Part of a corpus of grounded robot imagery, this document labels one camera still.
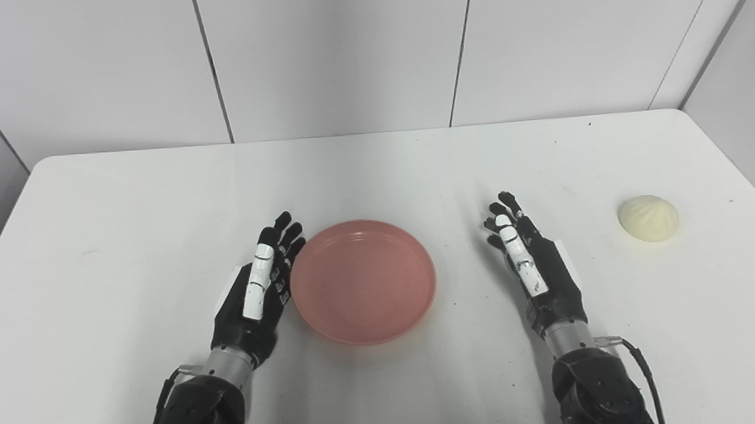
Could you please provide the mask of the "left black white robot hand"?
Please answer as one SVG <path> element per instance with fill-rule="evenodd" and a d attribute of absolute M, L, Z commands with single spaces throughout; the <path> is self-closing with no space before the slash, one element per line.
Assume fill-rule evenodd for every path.
<path fill-rule="evenodd" d="M 215 314 L 212 349 L 236 349 L 252 369 L 265 363 L 277 344 L 277 324 L 289 302 L 294 260 L 307 243 L 290 211 L 262 229 L 253 259 L 232 272 Z"/>

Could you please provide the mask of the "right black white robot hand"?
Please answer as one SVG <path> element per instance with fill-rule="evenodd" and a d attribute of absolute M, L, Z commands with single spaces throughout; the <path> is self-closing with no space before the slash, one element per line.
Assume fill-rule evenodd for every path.
<path fill-rule="evenodd" d="M 541 338 L 558 324 L 588 324 L 579 286 L 557 244 L 544 237 L 511 192 L 502 191 L 483 222 L 525 294 L 525 318 Z"/>

